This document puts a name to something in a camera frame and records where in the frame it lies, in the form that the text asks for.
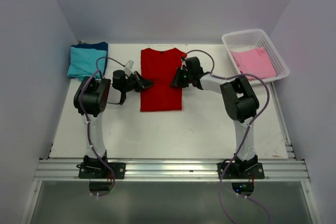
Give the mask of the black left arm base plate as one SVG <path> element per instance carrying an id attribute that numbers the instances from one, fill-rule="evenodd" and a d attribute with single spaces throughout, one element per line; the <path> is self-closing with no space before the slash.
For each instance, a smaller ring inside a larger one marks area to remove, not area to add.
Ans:
<path id="1" fill-rule="evenodd" d="M 126 163 L 110 162 L 106 158 L 102 160 L 109 168 L 102 164 L 100 160 L 85 156 L 83 161 L 76 165 L 79 169 L 78 177 L 81 179 L 124 179 Z"/>

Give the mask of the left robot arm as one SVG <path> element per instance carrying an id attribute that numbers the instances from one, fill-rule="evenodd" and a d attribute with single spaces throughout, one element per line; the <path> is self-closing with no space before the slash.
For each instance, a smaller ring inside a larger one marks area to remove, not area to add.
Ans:
<path id="1" fill-rule="evenodd" d="M 77 89 L 73 104 L 86 126 L 86 154 L 80 169 L 107 169 L 107 149 L 102 134 L 102 115 L 107 104 L 122 105 L 127 92 L 141 92 L 154 86 L 137 71 L 116 70 L 112 78 L 85 77 Z"/>

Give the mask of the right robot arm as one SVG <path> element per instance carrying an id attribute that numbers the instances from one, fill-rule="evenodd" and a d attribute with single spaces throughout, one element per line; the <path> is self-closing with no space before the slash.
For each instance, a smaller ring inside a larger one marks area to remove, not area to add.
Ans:
<path id="1" fill-rule="evenodd" d="M 234 122 L 236 150 L 232 162 L 222 162 L 219 171 L 226 178 L 242 179 L 258 164 L 255 149 L 254 117 L 259 101 L 246 77 L 233 80 L 215 78 L 204 72 L 197 57 L 182 60 L 171 82 L 172 88 L 187 88 L 189 85 L 200 90 L 213 91 L 222 95 L 227 115 Z"/>

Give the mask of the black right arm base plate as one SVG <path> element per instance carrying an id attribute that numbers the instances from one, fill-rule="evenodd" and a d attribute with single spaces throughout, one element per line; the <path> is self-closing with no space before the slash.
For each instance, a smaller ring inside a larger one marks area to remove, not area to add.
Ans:
<path id="1" fill-rule="evenodd" d="M 264 179 L 264 169 L 262 163 L 258 161 L 234 161 L 232 162 L 223 179 Z"/>

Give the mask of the red t-shirt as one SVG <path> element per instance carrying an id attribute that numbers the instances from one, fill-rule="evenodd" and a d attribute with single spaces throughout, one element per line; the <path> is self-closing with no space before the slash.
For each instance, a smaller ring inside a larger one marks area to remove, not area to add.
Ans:
<path id="1" fill-rule="evenodd" d="M 158 51 L 141 50 L 141 75 L 154 85 L 140 94 L 141 112 L 182 110 L 182 89 L 170 87 L 176 71 L 182 65 L 186 53 L 177 48 Z"/>

